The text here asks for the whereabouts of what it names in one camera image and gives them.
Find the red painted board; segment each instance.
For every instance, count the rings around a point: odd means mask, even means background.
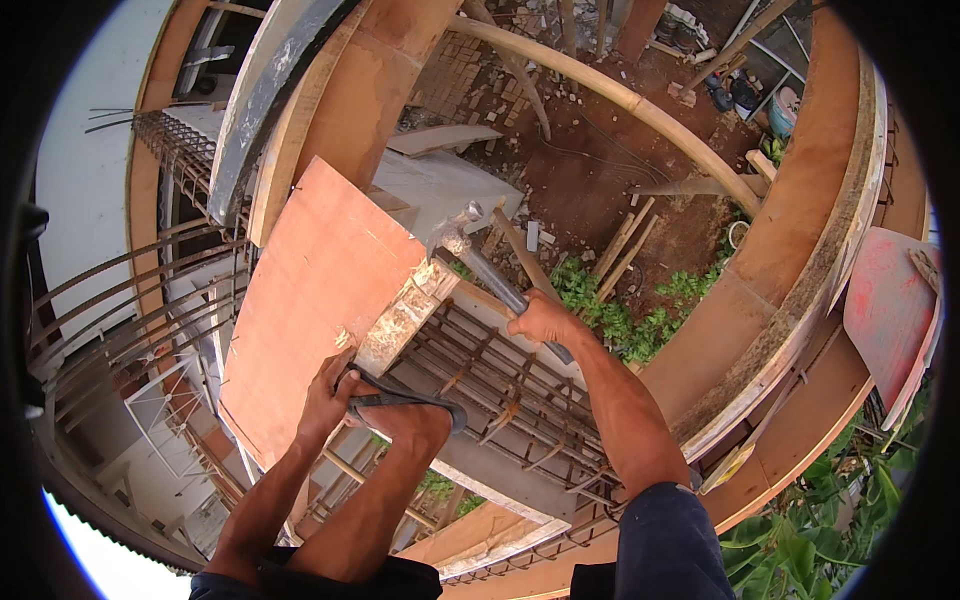
[[[917,271],[907,251],[923,250],[941,269],[936,248],[884,228],[870,228],[853,262],[844,328],[873,375],[892,421],[903,402],[900,392],[919,383],[935,323],[937,295]]]
[[[257,263],[225,366],[221,416],[259,465],[293,441],[337,336],[363,340],[424,257],[416,238],[314,158]]]

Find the hammer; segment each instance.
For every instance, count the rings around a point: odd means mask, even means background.
[[[460,211],[460,214],[440,221],[433,227],[433,234],[430,236],[430,242],[426,247],[426,256],[428,259],[432,258],[437,247],[443,246],[462,260],[475,275],[480,277],[480,280],[493,290],[493,293],[507,305],[507,308],[517,315],[522,315],[529,305],[527,299],[516,290],[506,277],[496,270],[493,263],[480,253],[479,249],[473,246],[469,236],[464,232],[467,225],[476,223],[483,217],[484,212],[480,204],[476,201],[470,201]],[[562,344],[557,342],[545,343],[565,365],[573,362],[570,350],[564,348]]]

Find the hand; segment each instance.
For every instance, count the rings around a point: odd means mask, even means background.
[[[530,302],[526,312],[507,323],[507,334],[522,333],[531,342],[564,343],[570,335],[587,328],[586,325],[557,304],[541,290],[533,288],[523,293]]]
[[[343,377],[347,363],[353,358],[356,348],[348,347],[336,356],[329,356],[320,365],[320,370],[310,382],[303,403],[303,414],[297,424],[297,438],[308,444],[323,444],[326,436],[347,412],[347,401],[360,383],[360,373],[350,371]]]

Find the plastic bucket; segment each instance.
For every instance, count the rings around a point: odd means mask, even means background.
[[[789,108],[797,99],[797,92],[789,87],[784,87],[774,96],[774,101],[770,103],[770,129],[780,137],[786,137],[793,133],[793,128],[797,125],[797,115]]]

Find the tiled floor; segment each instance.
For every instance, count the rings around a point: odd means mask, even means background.
[[[534,37],[540,33],[540,17],[518,18],[510,30]],[[488,77],[480,77],[481,71]],[[534,83],[541,67],[531,73]],[[420,72],[414,86],[422,92],[423,108],[444,123],[501,123],[512,127],[520,113],[530,107],[522,86],[503,67],[503,62],[489,45],[481,45],[475,37],[446,32]],[[481,101],[487,98],[484,107]]]

